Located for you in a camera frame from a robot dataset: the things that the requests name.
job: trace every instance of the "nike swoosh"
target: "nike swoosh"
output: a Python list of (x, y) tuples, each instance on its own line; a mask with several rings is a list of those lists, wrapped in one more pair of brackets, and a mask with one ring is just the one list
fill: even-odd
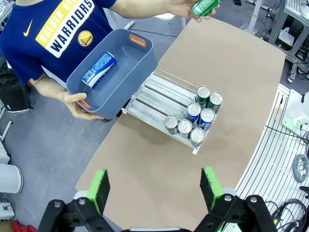
[(27, 37), (28, 34), (29, 34), (31, 24), (32, 24), (32, 20), (31, 20), (31, 22), (30, 22), (30, 25), (29, 25), (29, 27), (28, 27), (28, 30), (27, 30), (26, 32), (24, 32), (24, 36), (25, 36), (25, 37)]

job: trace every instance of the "person's hand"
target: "person's hand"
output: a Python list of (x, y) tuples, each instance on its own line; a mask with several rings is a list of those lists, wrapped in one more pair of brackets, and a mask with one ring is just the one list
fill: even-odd
[[(201, 22), (202, 19), (196, 17), (192, 12), (191, 12), (191, 6), (193, 6), (197, 0), (169, 0), (169, 12), (173, 15), (178, 15), (182, 17), (187, 17), (187, 18), (193, 18), (197, 22)], [(216, 10), (213, 10), (208, 16), (205, 17), (205, 19), (210, 19), (211, 15), (215, 14)]]
[(77, 103), (78, 101), (86, 99), (86, 97), (87, 95), (85, 93), (77, 93), (70, 95), (68, 92), (66, 92), (63, 99), (64, 103), (69, 108), (75, 118), (85, 120), (104, 119), (99, 115), (87, 112)]

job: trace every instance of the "brown table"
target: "brown table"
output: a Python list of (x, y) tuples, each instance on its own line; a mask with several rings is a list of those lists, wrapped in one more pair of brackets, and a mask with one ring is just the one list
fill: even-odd
[(96, 170), (108, 169), (111, 191), (104, 213), (120, 227), (193, 230), (207, 212), (199, 189), (201, 167), (212, 166), (222, 186), (236, 186), (261, 136), (284, 59), (282, 51), (224, 22), (191, 20), (158, 68), (225, 96), (199, 153), (123, 115), (77, 190), (88, 189)]

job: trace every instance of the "bin handle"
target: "bin handle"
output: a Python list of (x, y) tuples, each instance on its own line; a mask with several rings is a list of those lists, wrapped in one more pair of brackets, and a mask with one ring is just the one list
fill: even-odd
[(132, 42), (142, 46), (142, 47), (146, 47), (147, 46), (147, 43), (144, 39), (142, 39), (141, 37), (138, 37), (136, 35), (133, 35), (133, 34), (129, 34), (129, 38)]
[(80, 100), (79, 102), (80, 102), (80, 104), (82, 104), (82, 105), (83, 105), (84, 107), (86, 107), (87, 109), (89, 109), (89, 110), (92, 109), (92, 107), (91, 107), (90, 105), (88, 105), (84, 100)]

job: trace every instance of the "can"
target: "can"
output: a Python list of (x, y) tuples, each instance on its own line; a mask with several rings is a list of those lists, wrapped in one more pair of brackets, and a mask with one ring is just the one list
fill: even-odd
[(200, 0), (191, 7), (191, 12), (199, 18), (204, 18), (209, 15), (219, 3), (219, 0)]
[(216, 113), (212, 109), (202, 110), (199, 117), (198, 126), (204, 131), (208, 131), (212, 126), (215, 116)]
[(211, 89), (208, 86), (198, 87), (197, 95), (195, 97), (195, 102), (200, 104), (202, 109), (205, 109), (209, 102), (210, 94), (211, 94)]
[(191, 103), (187, 107), (187, 119), (193, 124), (197, 125), (199, 114), (202, 111), (202, 107), (198, 103)]
[(111, 53), (104, 53), (91, 67), (91, 69), (82, 77), (82, 81), (90, 88), (94, 88), (115, 65), (115, 63), (116, 59)]
[(169, 133), (178, 133), (178, 118), (175, 115), (168, 115), (164, 120), (164, 125)]
[(193, 146), (200, 146), (205, 139), (205, 132), (201, 128), (195, 128), (190, 135), (190, 142)]
[(212, 109), (216, 114), (219, 112), (224, 101), (222, 93), (213, 92), (209, 97), (207, 108)]
[(189, 120), (181, 120), (178, 124), (178, 131), (181, 137), (189, 139), (192, 131), (192, 123)]

